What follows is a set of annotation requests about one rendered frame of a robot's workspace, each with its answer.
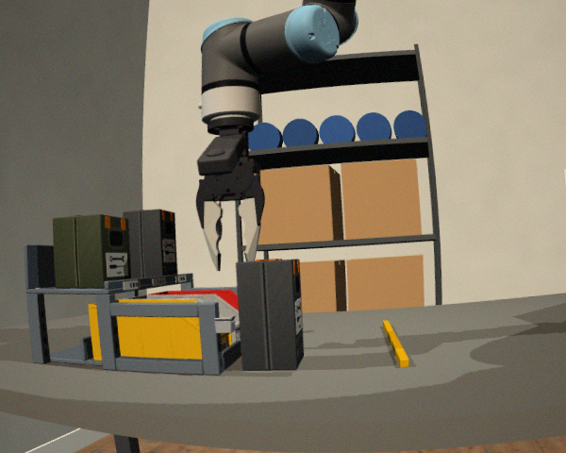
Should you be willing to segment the yellow vertical bar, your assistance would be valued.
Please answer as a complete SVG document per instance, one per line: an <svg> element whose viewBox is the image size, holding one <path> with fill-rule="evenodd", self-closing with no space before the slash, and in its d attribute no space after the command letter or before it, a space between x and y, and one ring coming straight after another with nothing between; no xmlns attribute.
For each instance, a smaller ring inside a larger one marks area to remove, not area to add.
<svg viewBox="0 0 566 453"><path fill-rule="evenodd" d="M385 332L388 336L392 350L393 350L395 357L396 357L396 359L397 359L397 361L400 365L400 368L408 367L408 356L407 356L405 350L403 349L402 345L400 344L398 338L396 337L389 321L383 321L383 328L387 329L387 330L385 330Z"/></svg>

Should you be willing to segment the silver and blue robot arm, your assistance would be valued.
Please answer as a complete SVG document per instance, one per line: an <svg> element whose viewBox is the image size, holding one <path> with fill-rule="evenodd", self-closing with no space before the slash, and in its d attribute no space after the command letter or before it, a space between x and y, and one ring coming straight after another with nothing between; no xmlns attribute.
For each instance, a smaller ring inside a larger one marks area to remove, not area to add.
<svg viewBox="0 0 566 453"><path fill-rule="evenodd" d="M333 58L358 28L356 1L303 0L302 7L254 22L235 17L209 25L201 44L202 122L257 121L258 76ZM197 160L199 175L232 173L244 149L243 134L215 137Z"/></svg>

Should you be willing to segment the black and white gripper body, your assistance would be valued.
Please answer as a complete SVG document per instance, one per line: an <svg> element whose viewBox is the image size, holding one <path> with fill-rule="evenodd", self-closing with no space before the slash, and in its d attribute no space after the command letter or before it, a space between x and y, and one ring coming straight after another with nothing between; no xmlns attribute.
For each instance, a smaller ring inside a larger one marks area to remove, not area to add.
<svg viewBox="0 0 566 453"><path fill-rule="evenodd" d="M246 117L223 117L208 122L209 134L243 134L246 146L231 174L204 177L204 185L215 196L215 202L244 200L245 191L252 184L253 174L259 175L260 182L260 165L254 159L249 159L248 133L253 130L254 121Z"/></svg>

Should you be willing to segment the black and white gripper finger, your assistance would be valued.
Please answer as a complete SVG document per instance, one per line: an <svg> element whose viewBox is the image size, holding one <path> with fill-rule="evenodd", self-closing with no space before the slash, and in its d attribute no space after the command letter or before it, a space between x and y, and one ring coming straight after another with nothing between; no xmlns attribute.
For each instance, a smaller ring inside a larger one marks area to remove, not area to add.
<svg viewBox="0 0 566 453"><path fill-rule="evenodd" d="M222 239L223 226L220 221L223 217L221 201L215 202L215 196L210 193L204 179L199 179L199 188L196 195L196 209L208 245L208 251L217 271L221 269L221 254L219 251L220 236Z"/></svg>
<svg viewBox="0 0 566 453"><path fill-rule="evenodd" d="M243 238L246 241L244 252L246 261L255 261L256 258L264 204L265 195L259 182L259 175L254 175L252 184L246 191L245 199L239 205L239 215L245 224Z"/></svg>

